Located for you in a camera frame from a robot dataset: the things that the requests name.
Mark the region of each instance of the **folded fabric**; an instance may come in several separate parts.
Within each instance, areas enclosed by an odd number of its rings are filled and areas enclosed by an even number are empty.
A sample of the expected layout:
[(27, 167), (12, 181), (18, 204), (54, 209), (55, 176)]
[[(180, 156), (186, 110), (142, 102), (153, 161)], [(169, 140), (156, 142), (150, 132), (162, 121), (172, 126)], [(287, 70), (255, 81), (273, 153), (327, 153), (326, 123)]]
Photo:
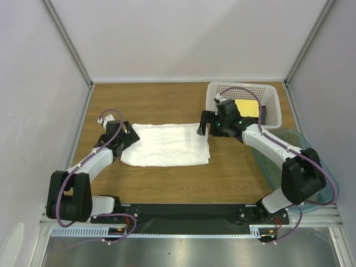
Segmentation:
[(140, 140), (121, 154), (121, 161), (132, 166), (190, 166), (209, 163), (207, 135), (196, 133), (199, 123), (133, 124)]

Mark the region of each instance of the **robotic arm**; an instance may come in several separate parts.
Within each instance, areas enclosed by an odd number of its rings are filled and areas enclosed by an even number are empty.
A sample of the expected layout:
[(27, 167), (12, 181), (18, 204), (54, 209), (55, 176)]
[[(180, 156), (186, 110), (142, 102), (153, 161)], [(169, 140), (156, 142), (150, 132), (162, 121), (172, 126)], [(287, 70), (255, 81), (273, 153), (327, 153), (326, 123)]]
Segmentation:
[[(77, 165), (66, 171), (55, 171), (51, 176), (50, 189), (47, 199), (46, 214), (51, 219), (56, 219), (56, 205), (58, 194), (62, 194), (60, 203), (60, 218), (62, 220), (85, 222), (90, 217), (98, 214), (110, 214), (121, 212), (120, 199), (114, 196), (91, 195), (91, 182), (108, 165), (112, 164), (121, 152), (137, 142), (140, 138), (128, 121), (123, 124), (126, 131), (121, 129), (114, 140), (105, 148), (100, 149), (118, 131), (120, 121), (116, 121), (112, 115), (108, 115), (100, 123), (106, 133), (100, 136), (92, 152)], [(75, 168), (75, 171), (65, 186), (64, 191), (73, 190), (72, 195), (61, 192), (65, 178)]]
[(210, 123), (210, 134), (220, 137), (233, 137), (246, 145), (259, 150), (270, 158), (282, 170), (281, 187), (260, 199), (256, 204), (265, 215), (277, 212), (291, 204), (299, 205), (326, 186), (324, 175), (311, 163), (292, 154), (301, 153), (320, 166), (320, 159), (313, 149), (302, 150), (273, 136), (273, 140), (264, 136), (266, 131), (254, 118), (242, 117), (233, 100), (215, 100), (217, 113), (203, 111), (199, 135), (205, 135), (206, 124)]

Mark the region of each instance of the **gray floor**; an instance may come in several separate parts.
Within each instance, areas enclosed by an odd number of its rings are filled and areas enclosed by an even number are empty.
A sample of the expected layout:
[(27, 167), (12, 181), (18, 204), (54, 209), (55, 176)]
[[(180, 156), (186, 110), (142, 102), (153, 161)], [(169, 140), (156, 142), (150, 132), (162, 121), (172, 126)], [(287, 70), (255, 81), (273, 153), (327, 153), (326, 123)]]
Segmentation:
[(327, 228), (300, 228), (277, 245), (255, 239), (128, 238), (106, 245), (98, 241), (61, 249), (84, 238), (50, 238), (43, 267), (126, 266), (339, 266)]

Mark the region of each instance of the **yellow cloth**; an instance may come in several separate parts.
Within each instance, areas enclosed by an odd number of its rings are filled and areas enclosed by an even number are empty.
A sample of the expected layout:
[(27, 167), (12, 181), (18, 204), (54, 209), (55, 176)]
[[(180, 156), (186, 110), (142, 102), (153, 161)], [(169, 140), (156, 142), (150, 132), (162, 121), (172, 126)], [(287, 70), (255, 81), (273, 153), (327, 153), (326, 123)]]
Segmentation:
[(259, 108), (257, 100), (235, 99), (242, 117), (254, 117), (258, 118)]

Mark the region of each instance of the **wooden table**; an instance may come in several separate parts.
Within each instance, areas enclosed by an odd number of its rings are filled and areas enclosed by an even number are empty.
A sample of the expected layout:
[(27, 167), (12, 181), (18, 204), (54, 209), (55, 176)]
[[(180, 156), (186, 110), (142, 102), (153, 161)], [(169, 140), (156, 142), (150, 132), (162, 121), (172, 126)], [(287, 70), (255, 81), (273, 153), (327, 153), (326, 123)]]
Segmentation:
[[(280, 82), (264, 82), (277, 89), (282, 127), (295, 128)], [(91, 151), (104, 133), (97, 124), (107, 108), (119, 109), (131, 124), (196, 123), (205, 109), (208, 83), (97, 84), (83, 126), (75, 162)], [(255, 161), (252, 148), (239, 141), (209, 136), (207, 165), (133, 167), (116, 160), (92, 183), (93, 195), (119, 196), (122, 202), (248, 203), (271, 192)]]

